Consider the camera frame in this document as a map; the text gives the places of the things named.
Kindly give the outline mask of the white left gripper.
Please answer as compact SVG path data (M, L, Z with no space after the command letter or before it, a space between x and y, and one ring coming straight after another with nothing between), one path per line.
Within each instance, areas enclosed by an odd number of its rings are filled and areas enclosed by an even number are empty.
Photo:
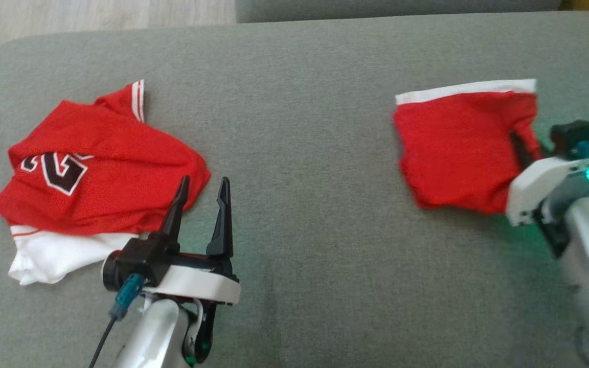
M161 225L161 240L166 252L179 252L178 234L182 215L189 198L190 176L182 177L177 192ZM206 254L211 258L232 258L231 182L223 177L217 196L219 212ZM144 287L145 293L180 299L199 299L218 304L235 305L241 295L239 278L231 259L211 259L199 255L166 256L169 268L157 287Z

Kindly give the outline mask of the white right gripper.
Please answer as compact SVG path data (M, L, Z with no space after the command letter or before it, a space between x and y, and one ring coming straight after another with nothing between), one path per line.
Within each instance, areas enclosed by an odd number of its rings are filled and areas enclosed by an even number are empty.
M507 219L512 226L558 223L571 205L589 197L589 158L550 157L533 162L524 141L513 130L510 140L523 171L510 184Z

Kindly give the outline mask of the red shorts with white stripe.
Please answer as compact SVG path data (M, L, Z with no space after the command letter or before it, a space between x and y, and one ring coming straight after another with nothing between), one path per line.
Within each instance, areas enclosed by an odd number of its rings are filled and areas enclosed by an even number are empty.
M395 96L400 171L421 208L451 206L482 214L506 210L522 168L510 134L533 160L537 81L515 79L407 91Z

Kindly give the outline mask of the red basketball jersey with number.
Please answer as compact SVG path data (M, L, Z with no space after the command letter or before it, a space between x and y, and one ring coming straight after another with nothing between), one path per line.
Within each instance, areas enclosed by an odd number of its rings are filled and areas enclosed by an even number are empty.
M0 216L16 248L8 275L55 284L157 230L182 178L185 210L210 181L203 156L145 119L146 82L92 103L64 100L12 145Z

